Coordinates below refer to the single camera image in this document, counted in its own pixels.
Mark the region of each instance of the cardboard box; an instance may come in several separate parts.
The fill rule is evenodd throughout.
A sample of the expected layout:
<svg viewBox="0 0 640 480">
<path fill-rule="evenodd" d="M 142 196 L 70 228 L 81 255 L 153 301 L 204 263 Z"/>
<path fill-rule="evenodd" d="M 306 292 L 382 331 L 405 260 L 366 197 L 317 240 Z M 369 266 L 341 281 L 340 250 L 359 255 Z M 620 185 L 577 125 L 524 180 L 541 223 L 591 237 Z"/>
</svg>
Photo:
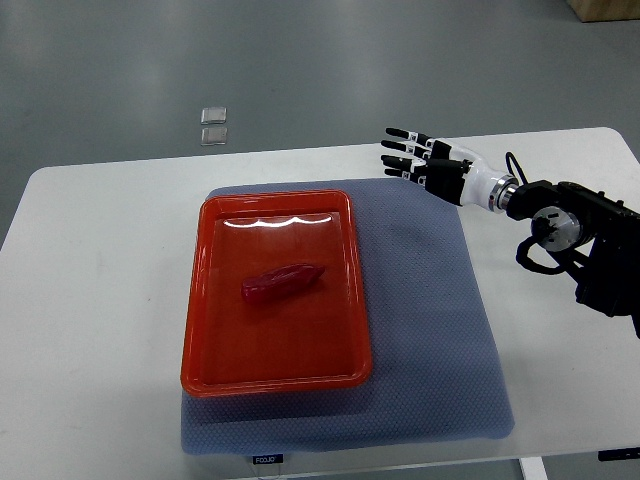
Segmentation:
<svg viewBox="0 0 640 480">
<path fill-rule="evenodd" d="M 640 0 L 567 0 L 583 22 L 640 19 Z"/>
</svg>

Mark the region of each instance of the black cable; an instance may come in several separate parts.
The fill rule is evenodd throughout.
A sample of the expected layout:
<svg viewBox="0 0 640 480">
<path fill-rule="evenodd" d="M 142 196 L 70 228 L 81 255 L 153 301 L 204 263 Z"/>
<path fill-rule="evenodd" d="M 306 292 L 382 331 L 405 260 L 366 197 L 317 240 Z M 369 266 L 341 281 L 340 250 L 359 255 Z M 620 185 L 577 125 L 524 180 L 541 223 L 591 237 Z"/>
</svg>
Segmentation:
<svg viewBox="0 0 640 480">
<path fill-rule="evenodd" d="M 520 181 L 522 182 L 522 184 L 526 185 L 527 183 L 529 183 L 529 181 L 527 180 L 527 177 L 525 177 L 524 175 L 524 171 L 522 170 L 522 167 L 520 167 L 520 164 L 516 159 L 516 156 L 511 152 L 507 152 L 505 155 L 505 159 L 507 162 L 507 170 L 509 170 L 509 173 L 514 177 L 516 176 L 516 174 L 513 173 L 513 168 L 511 168 L 511 164 L 513 164 L 513 166 L 515 166 L 516 170 L 518 171 L 518 175 L 520 176 Z"/>
<path fill-rule="evenodd" d="M 541 265 L 529 257 L 529 250 L 536 243 L 538 243 L 539 238 L 534 237 L 533 235 L 524 240 L 520 245 L 518 245 L 518 250 L 516 252 L 516 262 L 522 265 L 524 268 L 529 270 L 530 272 L 542 273 L 544 275 L 558 275 L 559 273 L 564 273 L 567 268 L 566 265 L 558 265 L 557 267 L 547 267 L 545 265 Z"/>
</svg>

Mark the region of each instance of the white table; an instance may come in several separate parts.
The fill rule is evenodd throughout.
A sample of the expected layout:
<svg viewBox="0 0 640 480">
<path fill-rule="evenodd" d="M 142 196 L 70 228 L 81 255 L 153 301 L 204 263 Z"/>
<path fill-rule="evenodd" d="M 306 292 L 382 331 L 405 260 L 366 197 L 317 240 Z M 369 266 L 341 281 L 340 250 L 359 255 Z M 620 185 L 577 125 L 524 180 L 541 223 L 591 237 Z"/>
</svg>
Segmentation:
<svg viewBox="0 0 640 480">
<path fill-rule="evenodd" d="M 457 139 L 496 168 L 571 180 L 640 210 L 640 166 L 610 129 Z M 380 177 L 378 145 L 45 168 L 0 251 L 0 478 L 241 478 L 180 448 L 184 323 L 198 208 L 214 188 Z M 515 428 L 502 440 L 287 455 L 279 473 L 503 459 L 640 443 L 630 318 L 577 305 L 566 275 L 514 260 L 529 222 L 460 209 Z M 260 471 L 276 473 L 275 470 Z"/>
</svg>

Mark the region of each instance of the label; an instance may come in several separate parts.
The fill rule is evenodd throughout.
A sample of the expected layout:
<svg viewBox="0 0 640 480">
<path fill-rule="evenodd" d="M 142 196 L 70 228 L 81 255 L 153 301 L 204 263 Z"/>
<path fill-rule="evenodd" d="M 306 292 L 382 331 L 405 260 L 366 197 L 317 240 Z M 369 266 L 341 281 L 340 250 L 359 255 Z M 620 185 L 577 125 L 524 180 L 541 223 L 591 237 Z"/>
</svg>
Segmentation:
<svg viewBox="0 0 640 480">
<path fill-rule="evenodd" d="M 278 453 L 276 455 L 260 455 L 259 457 L 253 457 L 254 465 L 270 465 L 272 463 L 283 463 L 284 455 Z"/>
</svg>

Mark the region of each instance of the red object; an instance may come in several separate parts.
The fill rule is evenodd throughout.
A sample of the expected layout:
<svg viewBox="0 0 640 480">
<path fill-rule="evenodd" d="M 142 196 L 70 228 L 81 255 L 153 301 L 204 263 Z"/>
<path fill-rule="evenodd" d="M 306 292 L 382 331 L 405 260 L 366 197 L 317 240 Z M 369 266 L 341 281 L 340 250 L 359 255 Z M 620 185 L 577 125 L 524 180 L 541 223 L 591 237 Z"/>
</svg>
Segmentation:
<svg viewBox="0 0 640 480">
<path fill-rule="evenodd" d="M 320 278 L 324 267 L 309 263 L 286 265 L 242 281 L 242 298 L 248 303 L 278 300 L 303 291 Z"/>
<path fill-rule="evenodd" d="M 244 279 L 323 265 L 285 301 Z M 194 397 L 353 387 L 371 372 L 355 220 L 338 190 L 218 196 L 200 210 L 181 381 Z"/>
</svg>

